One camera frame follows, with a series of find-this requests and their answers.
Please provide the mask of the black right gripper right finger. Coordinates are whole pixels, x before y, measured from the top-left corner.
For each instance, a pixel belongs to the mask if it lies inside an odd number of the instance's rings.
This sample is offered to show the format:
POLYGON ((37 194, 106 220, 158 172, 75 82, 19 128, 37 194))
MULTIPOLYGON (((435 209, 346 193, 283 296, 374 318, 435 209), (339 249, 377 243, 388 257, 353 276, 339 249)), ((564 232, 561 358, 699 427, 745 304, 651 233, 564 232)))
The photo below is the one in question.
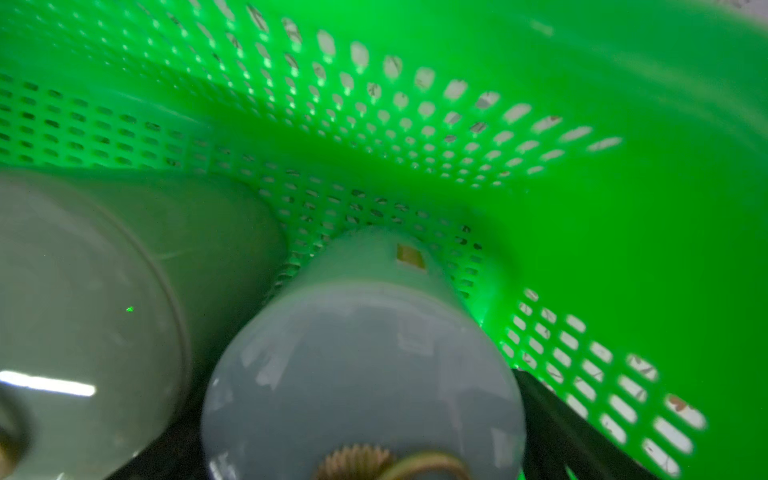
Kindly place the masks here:
POLYGON ((526 424, 526 479, 647 479, 656 476, 616 447, 532 374, 512 371, 526 424))

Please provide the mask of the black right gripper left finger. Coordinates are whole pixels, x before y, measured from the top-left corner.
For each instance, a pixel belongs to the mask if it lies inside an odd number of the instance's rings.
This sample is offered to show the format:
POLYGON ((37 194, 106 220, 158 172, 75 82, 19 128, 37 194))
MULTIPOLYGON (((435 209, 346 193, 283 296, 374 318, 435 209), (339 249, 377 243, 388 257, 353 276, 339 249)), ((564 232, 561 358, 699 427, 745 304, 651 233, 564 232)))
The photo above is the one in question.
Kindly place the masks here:
POLYGON ((179 418, 149 447, 109 476, 115 480, 206 478, 199 413, 179 418))

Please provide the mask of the blue-grey tea canister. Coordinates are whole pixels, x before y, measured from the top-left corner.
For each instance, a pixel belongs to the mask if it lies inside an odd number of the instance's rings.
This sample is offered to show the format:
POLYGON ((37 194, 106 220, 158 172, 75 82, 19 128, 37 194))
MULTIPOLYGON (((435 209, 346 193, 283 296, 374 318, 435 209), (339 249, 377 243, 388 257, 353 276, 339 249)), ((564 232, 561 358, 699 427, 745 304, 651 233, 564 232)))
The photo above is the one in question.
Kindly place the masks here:
POLYGON ((244 183, 1 171, 1 475, 105 479, 200 396, 287 255, 244 183))
POLYGON ((212 479, 308 479, 356 445, 515 479, 526 443, 503 356, 426 245, 382 227, 331 240, 239 331, 201 434, 212 479))

